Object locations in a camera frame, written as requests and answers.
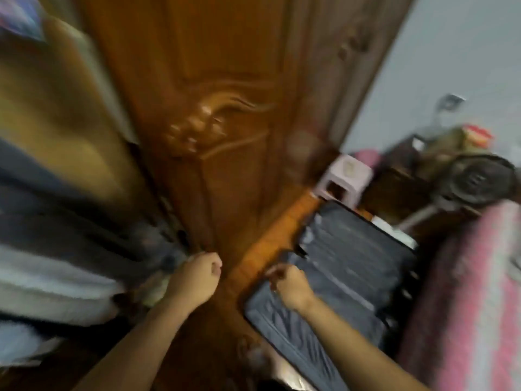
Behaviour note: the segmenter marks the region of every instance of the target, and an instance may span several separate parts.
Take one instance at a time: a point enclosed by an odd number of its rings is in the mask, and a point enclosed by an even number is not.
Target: wooden wardrobe
[[[157,184],[225,271],[320,169],[411,1],[75,0]]]

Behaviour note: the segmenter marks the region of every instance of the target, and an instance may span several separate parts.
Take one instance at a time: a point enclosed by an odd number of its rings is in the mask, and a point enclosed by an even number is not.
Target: stool
[[[373,170],[368,165],[352,156],[340,155],[329,166],[313,193],[354,210],[372,177]]]

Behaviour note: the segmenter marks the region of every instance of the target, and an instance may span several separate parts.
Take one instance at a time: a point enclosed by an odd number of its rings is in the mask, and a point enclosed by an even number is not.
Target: wooden floor
[[[303,218],[318,204],[309,193],[300,197],[220,281],[212,299],[188,318],[156,378],[158,391],[222,390],[227,379],[240,377],[237,340],[243,335],[261,338],[244,319],[242,304],[278,253],[292,248]]]

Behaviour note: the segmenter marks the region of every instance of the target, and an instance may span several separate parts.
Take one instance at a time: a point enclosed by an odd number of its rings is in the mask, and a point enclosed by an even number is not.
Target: hand
[[[165,301],[182,304],[189,313],[214,294],[223,262],[216,252],[203,252],[183,263],[170,277]]]
[[[276,291],[284,305],[300,315],[308,309],[315,298],[306,275],[295,265],[278,263],[266,271],[271,289]]]

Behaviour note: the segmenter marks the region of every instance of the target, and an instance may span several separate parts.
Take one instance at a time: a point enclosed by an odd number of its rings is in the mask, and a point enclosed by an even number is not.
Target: pink blanket
[[[487,209],[440,250],[398,362],[435,390],[521,390],[521,287],[507,274],[519,206]]]

